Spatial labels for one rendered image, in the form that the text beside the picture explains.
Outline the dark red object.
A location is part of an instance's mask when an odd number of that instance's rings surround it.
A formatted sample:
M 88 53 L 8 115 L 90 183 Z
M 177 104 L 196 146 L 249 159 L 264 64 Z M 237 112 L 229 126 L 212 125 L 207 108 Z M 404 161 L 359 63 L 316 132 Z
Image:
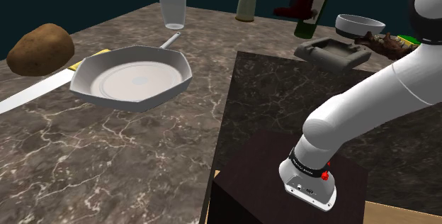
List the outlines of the dark red object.
M 280 7 L 273 10 L 275 16 L 308 20 L 317 16 L 318 11 L 312 9 L 314 0 L 297 0 L 290 8 Z

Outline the green wine bottle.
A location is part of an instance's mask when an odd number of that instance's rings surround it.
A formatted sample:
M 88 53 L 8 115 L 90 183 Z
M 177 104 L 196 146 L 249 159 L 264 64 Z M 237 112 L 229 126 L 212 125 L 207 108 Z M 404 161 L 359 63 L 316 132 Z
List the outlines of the green wine bottle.
M 294 35 L 303 39 L 310 39 L 315 33 L 319 19 L 328 0 L 302 0 L 306 3 L 308 18 L 300 19 L 297 23 Z

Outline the white bowl with dark band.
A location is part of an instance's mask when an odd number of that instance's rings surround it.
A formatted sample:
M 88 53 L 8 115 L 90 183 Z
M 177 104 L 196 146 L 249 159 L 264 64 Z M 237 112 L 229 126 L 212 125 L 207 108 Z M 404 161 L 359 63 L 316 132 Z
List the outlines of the white bowl with dark band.
M 363 37 L 368 31 L 377 35 L 385 26 L 380 21 L 349 14 L 339 14 L 335 21 L 336 33 L 350 39 Z

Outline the grey rectangular tray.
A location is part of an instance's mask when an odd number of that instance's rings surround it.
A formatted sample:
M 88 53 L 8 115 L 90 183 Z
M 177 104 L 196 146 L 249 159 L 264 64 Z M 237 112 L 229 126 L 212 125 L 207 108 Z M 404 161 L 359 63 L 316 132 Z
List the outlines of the grey rectangular tray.
M 303 42 L 294 56 L 335 74 L 347 72 L 370 59 L 371 52 L 330 37 Z

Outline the brown jagged figure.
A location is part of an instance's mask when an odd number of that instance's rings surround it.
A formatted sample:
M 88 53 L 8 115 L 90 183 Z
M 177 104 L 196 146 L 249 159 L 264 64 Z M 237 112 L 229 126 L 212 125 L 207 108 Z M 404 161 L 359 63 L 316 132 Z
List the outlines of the brown jagged figure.
M 418 48 L 418 45 L 407 45 L 405 42 L 392 39 L 387 33 L 385 37 L 373 35 L 368 31 L 363 37 L 354 39 L 357 45 L 364 45 L 379 55 L 386 56 L 389 60 L 399 60 Z

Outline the green and yellow sponge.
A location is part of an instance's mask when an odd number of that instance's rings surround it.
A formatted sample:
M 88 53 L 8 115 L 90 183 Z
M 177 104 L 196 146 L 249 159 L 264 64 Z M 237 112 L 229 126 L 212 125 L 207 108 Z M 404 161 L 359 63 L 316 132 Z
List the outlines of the green and yellow sponge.
M 405 45 L 420 45 L 421 43 L 414 37 L 408 35 L 398 35 L 397 39 L 402 41 Z

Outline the clear glass bottle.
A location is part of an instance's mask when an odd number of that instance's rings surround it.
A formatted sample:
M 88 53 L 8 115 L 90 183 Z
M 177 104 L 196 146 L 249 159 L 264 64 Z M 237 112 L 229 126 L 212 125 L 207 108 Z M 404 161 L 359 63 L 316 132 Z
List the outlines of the clear glass bottle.
M 164 25 L 168 29 L 184 28 L 186 19 L 186 0 L 159 0 Z

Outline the white frying pan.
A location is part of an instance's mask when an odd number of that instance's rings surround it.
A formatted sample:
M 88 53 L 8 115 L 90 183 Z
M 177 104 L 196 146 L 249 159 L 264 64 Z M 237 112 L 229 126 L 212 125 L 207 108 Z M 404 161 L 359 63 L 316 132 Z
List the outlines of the white frying pan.
M 69 90 L 88 103 L 141 113 L 187 90 L 193 78 L 182 52 L 170 50 L 179 32 L 160 47 L 132 45 L 83 59 Z

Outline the brown potato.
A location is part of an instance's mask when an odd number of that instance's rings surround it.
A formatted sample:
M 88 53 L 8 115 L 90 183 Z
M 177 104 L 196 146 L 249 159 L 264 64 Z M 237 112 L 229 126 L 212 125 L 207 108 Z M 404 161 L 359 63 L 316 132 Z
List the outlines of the brown potato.
M 26 33 L 9 51 L 10 70 L 25 77 L 40 77 L 63 67 L 74 56 L 74 43 L 68 32 L 46 23 Z

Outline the yellow-handled bread knife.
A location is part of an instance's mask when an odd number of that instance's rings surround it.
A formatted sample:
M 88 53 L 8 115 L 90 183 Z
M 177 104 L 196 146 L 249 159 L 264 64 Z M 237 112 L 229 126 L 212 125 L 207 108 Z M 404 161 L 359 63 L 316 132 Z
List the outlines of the yellow-handled bread knife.
M 0 114 L 22 106 L 64 84 L 70 83 L 81 61 L 0 102 Z

